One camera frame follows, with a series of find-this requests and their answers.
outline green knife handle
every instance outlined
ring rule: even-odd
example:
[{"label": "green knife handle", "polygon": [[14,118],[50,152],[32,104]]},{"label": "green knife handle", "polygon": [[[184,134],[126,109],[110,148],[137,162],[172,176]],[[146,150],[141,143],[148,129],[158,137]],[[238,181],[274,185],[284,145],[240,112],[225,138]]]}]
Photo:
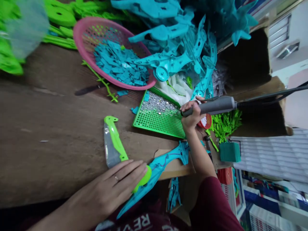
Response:
[{"label": "green knife handle", "polygon": [[109,132],[110,132],[113,146],[120,153],[120,160],[124,161],[124,160],[128,160],[128,157],[123,147],[123,144],[120,140],[120,135],[118,133],[118,130],[116,129],[115,122],[118,120],[119,120],[118,118],[115,118],[113,116],[106,116],[104,118],[104,122],[109,126]]}]

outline pink plastic basket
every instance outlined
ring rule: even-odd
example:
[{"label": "pink plastic basket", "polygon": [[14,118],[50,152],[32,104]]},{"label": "pink plastic basket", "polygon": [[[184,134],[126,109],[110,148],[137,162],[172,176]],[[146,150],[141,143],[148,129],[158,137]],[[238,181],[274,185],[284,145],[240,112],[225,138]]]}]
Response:
[{"label": "pink plastic basket", "polygon": [[146,86],[136,87],[122,83],[104,71],[102,71],[95,62],[94,49],[99,44],[104,44],[104,41],[111,40],[124,45],[126,49],[132,49],[140,58],[150,56],[150,51],[142,42],[130,43],[129,37],[134,36],[130,31],[120,26],[119,24],[99,18],[87,17],[79,20],[74,26],[74,40],[78,51],[82,58],[102,77],[109,82],[122,88],[131,90],[146,90],[154,86],[156,78],[153,75],[153,70],[148,69],[150,76]]}]

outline wooden table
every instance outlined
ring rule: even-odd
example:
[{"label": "wooden table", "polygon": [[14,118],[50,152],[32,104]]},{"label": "wooden table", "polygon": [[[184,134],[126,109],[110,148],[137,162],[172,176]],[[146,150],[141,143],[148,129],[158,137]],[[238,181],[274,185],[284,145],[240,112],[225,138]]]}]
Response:
[{"label": "wooden table", "polygon": [[130,159],[150,162],[156,150],[177,146],[173,137],[131,126],[130,108],[143,91],[129,91],[118,104],[106,89],[75,96],[97,84],[81,62],[77,51],[42,44],[27,58],[24,76],[0,73],[0,208],[67,198],[105,172],[101,120],[107,115],[119,118]]}]

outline maroon sleeve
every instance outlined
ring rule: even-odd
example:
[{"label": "maroon sleeve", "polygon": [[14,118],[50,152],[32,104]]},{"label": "maroon sleeve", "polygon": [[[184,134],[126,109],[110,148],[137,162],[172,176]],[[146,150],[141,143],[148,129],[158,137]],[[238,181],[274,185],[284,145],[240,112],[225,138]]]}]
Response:
[{"label": "maroon sleeve", "polygon": [[221,184],[207,177],[199,187],[195,207],[190,212],[192,230],[243,230],[233,214]]}]

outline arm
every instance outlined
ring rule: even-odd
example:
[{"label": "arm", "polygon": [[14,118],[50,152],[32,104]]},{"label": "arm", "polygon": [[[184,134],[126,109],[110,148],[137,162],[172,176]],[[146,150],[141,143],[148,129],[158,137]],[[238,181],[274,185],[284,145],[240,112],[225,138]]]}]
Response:
[{"label": "arm", "polygon": [[183,118],[182,124],[191,149],[193,165],[196,172],[203,178],[196,205],[190,212],[192,230],[243,230],[229,206],[213,163],[195,130],[196,124],[205,115],[200,115],[200,108],[196,101],[184,104],[180,110],[186,111],[191,107],[193,107],[193,114]]},{"label": "arm", "polygon": [[200,107],[196,101],[189,101],[184,104],[180,110],[187,111],[193,107],[192,115],[182,118],[183,129],[186,134],[187,142],[190,146],[192,163],[195,167],[196,172],[202,177],[206,178],[209,176],[217,177],[214,165],[206,152],[205,148],[202,146],[196,132],[196,124],[205,116],[200,115]]},{"label": "arm", "polygon": [[143,161],[121,162],[84,186],[28,231],[90,230],[129,199],[146,171]]}]

